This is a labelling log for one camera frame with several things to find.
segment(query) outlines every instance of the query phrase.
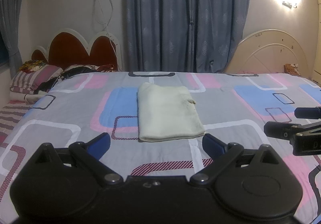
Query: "striped pillow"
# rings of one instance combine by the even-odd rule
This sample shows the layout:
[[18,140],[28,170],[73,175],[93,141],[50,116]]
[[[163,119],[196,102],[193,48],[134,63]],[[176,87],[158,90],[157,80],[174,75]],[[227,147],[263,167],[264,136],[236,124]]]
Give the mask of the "striped pillow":
[[49,79],[59,76],[62,69],[57,66],[45,65],[43,68],[33,73],[19,71],[11,81],[10,90],[16,93],[33,95],[38,86]]

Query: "headboard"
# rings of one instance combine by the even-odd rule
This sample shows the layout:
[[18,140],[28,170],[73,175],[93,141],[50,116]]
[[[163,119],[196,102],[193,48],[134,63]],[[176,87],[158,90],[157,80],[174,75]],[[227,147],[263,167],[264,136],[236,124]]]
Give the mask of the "headboard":
[[309,77],[305,53],[290,34],[266,29],[251,34],[237,47],[228,74],[283,73],[285,64],[299,64],[299,72]]
[[112,34],[110,39],[107,32],[100,32],[90,41],[84,39],[77,31],[64,28],[58,31],[47,50],[37,46],[32,54],[33,60],[43,60],[49,65],[66,69],[70,65],[107,65],[113,64],[115,69],[121,70],[121,50],[116,37]]

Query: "blue-gray curtain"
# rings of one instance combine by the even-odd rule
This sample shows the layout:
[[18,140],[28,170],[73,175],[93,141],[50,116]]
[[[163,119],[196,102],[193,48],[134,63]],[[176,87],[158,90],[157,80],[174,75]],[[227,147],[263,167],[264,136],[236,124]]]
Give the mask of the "blue-gray curtain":
[[249,0],[127,0],[131,71],[222,72]]
[[0,32],[9,54],[10,74],[13,77],[22,65],[18,49],[18,26],[22,0],[0,0]]

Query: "white cable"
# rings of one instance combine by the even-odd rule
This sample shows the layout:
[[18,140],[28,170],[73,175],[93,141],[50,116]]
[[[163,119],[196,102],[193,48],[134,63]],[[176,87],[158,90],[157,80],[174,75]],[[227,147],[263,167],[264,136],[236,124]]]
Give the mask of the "white cable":
[[94,8],[95,8],[95,10],[94,10],[94,12],[95,12],[95,20],[96,20],[99,24],[101,24],[101,25],[106,25],[106,26],[103,28],[103,31],[104,31],[105,29],[107,30],[107,35],[108,35],[108,38],[109,38],[111,47],[113,48],[113,51],[114,51],[115,56],[116,56],[116,59],[117,59],[117,53],[116,53],[116,50],[115,50],[115,48],[114,48],[113,43],[111,42],[110,35],[109,35],[109,31],[108,31],[108,25],[109,25],[109,23],[110,23],[110,21],[111,21],[111,18],[112,18],[112,16],[113,16],[113,13],[114,13],[113,1],[112,1],[112,0],[109,0],[109,2],[110,2],[110,6],[111,6],[111,14],[110,14],[110,18],[109,18],[109,20],[108,20],[108,22],[107,22],[105,13],[104,13],[104,11],[103,11],[103,9],[102,9],[102,4],[101,4],[100,0],[98,0],[99,7],[100,7],[100,9],[101,9],[101,11],[102,11],[102,14],[103,14],[104,20],[105,20],[104,23],[100,23],[100,22],[97,20],[97,17],[96,17],[96,0],[95,0],[95,6],[94,6]]

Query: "window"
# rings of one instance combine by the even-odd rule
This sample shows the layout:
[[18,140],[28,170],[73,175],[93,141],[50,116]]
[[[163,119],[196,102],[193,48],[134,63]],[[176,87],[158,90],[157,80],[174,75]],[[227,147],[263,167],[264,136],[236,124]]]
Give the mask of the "window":
[[2,36],[0,34],[0,67],[9,61],[7,48],[4,45]]

